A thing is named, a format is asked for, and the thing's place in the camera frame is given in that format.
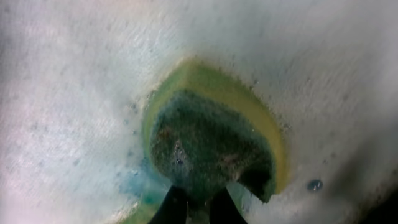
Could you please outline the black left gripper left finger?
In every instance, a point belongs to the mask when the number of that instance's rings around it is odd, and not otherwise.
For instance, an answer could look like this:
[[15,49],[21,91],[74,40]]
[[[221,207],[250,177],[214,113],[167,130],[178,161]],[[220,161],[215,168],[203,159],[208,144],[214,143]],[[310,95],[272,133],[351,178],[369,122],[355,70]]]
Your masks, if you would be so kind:
[[186,219],[187,195],[183,189],[171,186],[149,224],[185,224]]

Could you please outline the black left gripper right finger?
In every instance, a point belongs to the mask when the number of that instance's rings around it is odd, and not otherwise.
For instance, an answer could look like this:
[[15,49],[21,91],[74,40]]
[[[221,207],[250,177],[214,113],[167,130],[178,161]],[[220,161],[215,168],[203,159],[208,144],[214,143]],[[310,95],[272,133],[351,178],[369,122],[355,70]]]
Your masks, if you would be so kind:
[[210,224],[247,224],[240,215],[227,188],[219,191],[210,203]]

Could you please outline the green scrubbing sponge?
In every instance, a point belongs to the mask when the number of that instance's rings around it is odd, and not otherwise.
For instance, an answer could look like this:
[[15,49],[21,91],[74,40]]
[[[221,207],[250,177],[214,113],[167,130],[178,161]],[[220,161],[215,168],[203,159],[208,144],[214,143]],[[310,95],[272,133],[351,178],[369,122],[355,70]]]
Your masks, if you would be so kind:
[[204,63],[182,62],[159,85],[142,138],[154,169],[196,203],[232,182],[268,202],[289,181],[283,138],[268,108],[240,80]]

